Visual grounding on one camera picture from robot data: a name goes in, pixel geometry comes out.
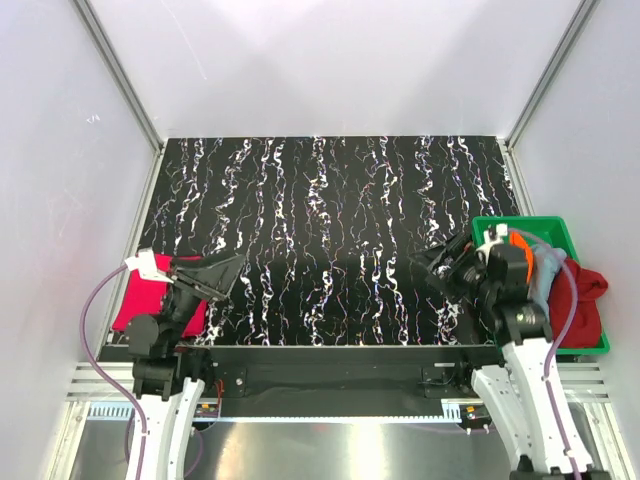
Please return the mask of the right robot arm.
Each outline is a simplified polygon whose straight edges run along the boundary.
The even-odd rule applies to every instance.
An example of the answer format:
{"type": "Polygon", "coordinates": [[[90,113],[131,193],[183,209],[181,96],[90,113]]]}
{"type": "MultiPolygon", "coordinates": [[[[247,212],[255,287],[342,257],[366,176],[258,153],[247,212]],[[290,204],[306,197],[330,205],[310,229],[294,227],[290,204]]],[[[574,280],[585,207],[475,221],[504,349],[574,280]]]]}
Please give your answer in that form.
{"type": "Polygon", "coordinates": [[[535,256],[524,233],[491,227],[475,246],[468,233],[411,255],[428,284],[453,299],[474,301],[479,320],[492,331],[501,358],[468,362],[454,384],[478,396],[510,458],[512,479],[608,479],[594,463],[575,426],[561,385],[554,337],[544,309],[530,297],[535,256]]]}

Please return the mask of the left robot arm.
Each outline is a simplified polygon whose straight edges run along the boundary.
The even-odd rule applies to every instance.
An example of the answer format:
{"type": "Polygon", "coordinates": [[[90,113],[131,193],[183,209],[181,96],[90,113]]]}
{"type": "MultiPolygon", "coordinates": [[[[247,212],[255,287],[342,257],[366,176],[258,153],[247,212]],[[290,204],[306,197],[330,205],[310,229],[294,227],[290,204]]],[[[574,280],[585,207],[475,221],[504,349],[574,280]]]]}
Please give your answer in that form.
{"type": "Polygon", "coordinates": [[[150,249],[125,260],[142,280],[166,287],[160,310],[134,315],[125,328],[135,410],[128,479],[184,477],[196,404],[214,388],[216,372],[208,351],[179,343],[201,304],[229,298],[245,263],[245,255],[231,251],[175,258],[166,271],[150,249]]]}

